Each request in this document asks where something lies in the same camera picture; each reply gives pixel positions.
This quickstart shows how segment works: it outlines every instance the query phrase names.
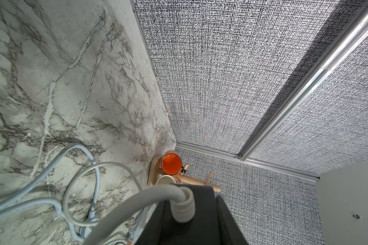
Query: cable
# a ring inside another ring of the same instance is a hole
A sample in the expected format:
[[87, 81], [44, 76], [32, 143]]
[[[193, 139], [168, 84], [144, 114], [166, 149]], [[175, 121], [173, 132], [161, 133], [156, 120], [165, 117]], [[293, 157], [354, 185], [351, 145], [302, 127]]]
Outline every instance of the cable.
[[78, 180], [82, 175], [87, 173], [90, 170], [97, 169], [98, 167], [104, 166], [104, 165], [116, 165], [119, 167], [122, 167], [123, 169], [126, 169], [130, 175], [132, 175], [132, 178], [135, 181], [135, 184], [137, 185], [139, 190], [142, 190], [142, 186], [140, 185], [139, 181], [136, 179], [135, 174], [132, 172], [132, 170], [125, 164], [119, 163], [119, 162], [112, 162], [112, 161], [106, 161], [99, 164], [94, 164], [91, 166], [88, 166], [87, 168], [83, 169], [81, 172], [79, 172], [72, 180], [71, 183], [69, 183], [67, 189], [65, 190], [64, 197], [63, 197], [63, 213], [68, 218], [68, 220], [78, 226], [94, 226], [97, 225], [99, 221], [80, 221], [77, 219], [74, 219], [72, 215], [69, 213], [68, 209], [68, 202], [69, 202], [69, 194], [71, 192], [71, 189], [74, 187], [76, 180]]
[[161, 185], [143, 190], [125, 202], [120, 203], [107, 216], [102, 218], [99, 224], [93, 228], [83, 245], [100, 245], [100, 241], [109, 236], [121, 223], [129, 216], [145, 206], [155, 202], [171, 200], [174, 202], [185, 202], [187, 199], [185, 193], [174, 185]]
[[9, 215], [12, 212], [21, 210], [23, 208], [27, 208], [30, 206], [34, 206], [37, 204], [51, 204], [54, 207], [55, 212], [57, 213], [58, 216], [63, 217], [67, 223], [68, 223], [68, 227], [69, 227], [69, 232], [71, 234], [71, 236], [79, 242], [83, 242], [85, 239], [81, 236], [79, 236], [76, 232], [75, 232], [75, 227], [72, 223], [70, 223], [67, 218], [64, 216], [63, 212], [62, 212], [62, 206], [60, 204], [59, 201], [57, 201], [56, 199], [50, 198], [50, 197], [41, 197], [41, 198], [35, 198], [35, 199], [31, 199], [29, 201], [25, 201], [25, 202], [21, 202], [18, 203], [14, 206], [5, 208], [3, 210], [0, 211], [0, 218]]
[[[29, 193], [40, 181], [42, 181], [49, 174], [49, 172], [51, 170], [53, 170], [55, 168], [55, 166], [63, 158], [63, 156], [67, 152], [69, 152], [70, 150], [72, 150], [74, 148], [78, 148], [78, 149], [82, 150], [88, 156], [88, 158], [92, 162], [92, 165], [85, 168], [84, 170], [82, 170], [79, 174], [77, 174], [72, 179], [71, 183], [69, 184], [69, 186], [67, 187], [67, 190], [64, 193], [63, 206], [61, 206], [59, 201], [57, 201], [56, 199], [46, 197], [46, 198], [31, 199], [31, 200], [28, 200], [28, 201], [25, 201], [25, 202], [22, 202], [22, 203], [18, 203], [16, 205], [11, 206], [11, 207], [7, 207], [7, 206], [15, 203], [16, 201], [20, 200], [23, 196], [25, 196], [27, 193]], [[79, 225], [79, 226], [92, 226], [92, 225], [96, 225], [98, 222], [82, 222], [82, 221], [74, 219], [71, 216], [71, 214], [69, 213], [69, 210], [68, 210], [69, 193], [70, 193], [70, 190], [73, 187], [75, 181], [77, 179], [79, 179], [80, 176], [82, 176], [83, 174], [85, 174], [86, 172], [88, 172], [92, 169], [95, 169], [96, 184], [95, 184], [93, 200], [92, 200], [92, 203], [91, 203], [91, 208], [89, 210], [89, 216], [88, 216], [88, 218], [94, 218], [95, 217], [96, 203], [97, 203], [97, 199], [98, 199], [98, 191], [99, 191], [99, 187], [100, 187], [100, 171], [99, 171], [98, 167], [103, 166], [103, 165], [107, 165], [107, 164], [117, 165], [119, 167], [122, 167], [122, 168], [126, 169], [128, 171], [128, 173], [130, 173], [132, 178], [134, 179], [139, 191], [142, 190], [142, 186], [140, 185], [139, 181], [136, 179], [135, 174], [132, 172], [132, 170], [127, 165], [122, 164], [122, 163], [118, 163], [118, 162], [103, 162], [103, 163], [97, 164], [93, 154], [84, 145], [70, 144], [67, 147], [65, 147], [63, 150], [61, 150], [59, 152], [59, 154], [57, 154], [54, 157], [54, 159], [50, 162], [50, 164], [34, 180], [32, 180], [28, 185], [26, 185], [24, 188], [17, 191], [13, 196], [11, 196], [11, 197], [9, 197], [9, 198], [7, 198], [7, 199], [0, 202], [0, 218], [2, 218], [5, 215], [9, 215], [12, 212], [18, 211], [18, 210], [23, 209], [23, 208], [27, 208], [27, 207], [32, 206], [32, 205], [51, 204], [51, 205], [54, 206], [54, 209], [55, 209], [56, 213], [59, 216], [63, 217], [67, 221], [68, 227], [69, 227], [69, 230], [70, 230], [70, 234], [72, 235], [74, 240], [79, 241], [79, 242], [83, 242], [85, 239], [83, 237], [79, 236], [75, 232], [74, 224]], [[147, 216], [147, 212], [148, 212], [148, 208], [145, 207], [144, 208], [144, 217], [142, 218], [141, 226], [143, 226], [144, 223], [146, 222], [145, 217]], [[110, 245], [110, 244], [119, 243], [119, 242], [127, 244], [126, 240], [116, 239], [116, 240], [113, 240], [113, 241], [111, 241], [111, 242], [109, 242], [105, 245]]]
[[[66, 148], [62, 149], [57, 156], [54, 157], [54, 159], [50, 162], [50, 164], [35, 178], [33, 181], [31, 181], [28, 185], [26, 185], [24, 188], [18, 190], [13, 196], [3, 200], [0, 202], [0, 210], [6, 208], [7, 206], [15, 203], [16, 201], [20, 200], [24, 195], [29, 193], [41, 180], [43, 180], [51, 170], [54, 169], [54, 167], [57, 165], [57, 163], [61, 160], [61, 158], [70, 150], [78, 148], [81, 149], [90, 159], [92, 164], [96, 164], [96, 160], [94, 159], [93, 154], [84, 146], [81, 144], [70, 144]], [[100, 187], [100, 171], [99, 169], [95, 170], [96, 174], [96, 184], [95, 184], [95, 190], [94, 190], [94, 197], [93, 197], [93, 203], [91, 205], [91, 209], [95, 208], [96, 201], [98, 198], [98, 191]]]

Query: white marble surface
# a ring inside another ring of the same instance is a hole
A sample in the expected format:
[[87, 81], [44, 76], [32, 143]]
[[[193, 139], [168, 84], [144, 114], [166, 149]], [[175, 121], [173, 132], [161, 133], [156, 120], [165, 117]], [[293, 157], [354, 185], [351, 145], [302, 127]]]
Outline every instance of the white marble surface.
[[[152, 157], [175, 147], [129, 1], [0, 0], [0, 200], [72, 142], [99, 162], [128, 164], [144, 186]], [[70, 152], [22, 200], [62, 200], [87, 164]], [[76, 218], [87, 216], [94, 181], [90, 173], [74, 190]], [[122, 169], [102, 169], [97, 216], [135, 192]], [[48, 205], [0, 220], [0, 244], [70, 243], [77, 242]]]

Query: black and white textured panel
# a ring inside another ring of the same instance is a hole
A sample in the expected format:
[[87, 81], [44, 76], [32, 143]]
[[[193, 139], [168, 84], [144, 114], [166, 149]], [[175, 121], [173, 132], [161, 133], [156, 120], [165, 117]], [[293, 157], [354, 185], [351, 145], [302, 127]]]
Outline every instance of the black and white textured panel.
[[187, 174], [221, 186], [221, 195], [250, 245], [323, 245], [315, 184], [177, 147]]
[[368, 160], [368, 37], [251, 158], [317, 174]]
[[134, 0], [177, 140], [240, 153], [363, 0]]

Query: hose connector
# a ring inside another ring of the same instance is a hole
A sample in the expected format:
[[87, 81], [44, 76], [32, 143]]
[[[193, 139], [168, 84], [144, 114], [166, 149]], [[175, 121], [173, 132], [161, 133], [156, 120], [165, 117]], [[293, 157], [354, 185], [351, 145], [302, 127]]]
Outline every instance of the hose connector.
[[187, 223], [195, 215], [195, 200], [193, 198], [192, 190], [188, 187], [179, 187], [185, 194], [186, 199], [183, 202], [175, 202], [170, 200], [170, 209], [172, 216], [178, 223]]

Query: metal track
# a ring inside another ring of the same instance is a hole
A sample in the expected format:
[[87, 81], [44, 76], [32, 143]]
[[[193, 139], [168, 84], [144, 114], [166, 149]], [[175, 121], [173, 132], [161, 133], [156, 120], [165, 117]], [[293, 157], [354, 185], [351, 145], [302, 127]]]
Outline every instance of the metal track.
[[176, 147], [187, 149], [187, 150], [193, 150], [199, 153], [204, 153], [207, 155], [227, 159], [230, 161], [239, 162], [242, 164], [249, 164], [252, 166], [260, 167], [262, 169], [268, 169], [274, 172], [279, 172], [282, 174], [288, 174], [291, 176], [299, 177], [301, 179], [306, 179], [306, 180], [310, 180], [314, 182], [319, 180], [319, 175], [314, 174], [314, 173], [305, 172], [305, 171], [301, 171], [297, 169], [291, 169], [288, 167], [283, 167], [277, 164], [271, 164], [268, 162], [259, 161], [259, 160], [255, 160], [251, 158], [248, 158], [245, 161], [240, 161], [239, 155], [231, 154], [225, 151], [216, 150], [216, 149], [212, 149], [212, 148], [201, 146], [201, 145], [195, 145], [195, 144], [191, 144], [187, 142], [177, 141]]
[[368, 1], [245, 149], [240, 159], [245, 161], [367, 36]]

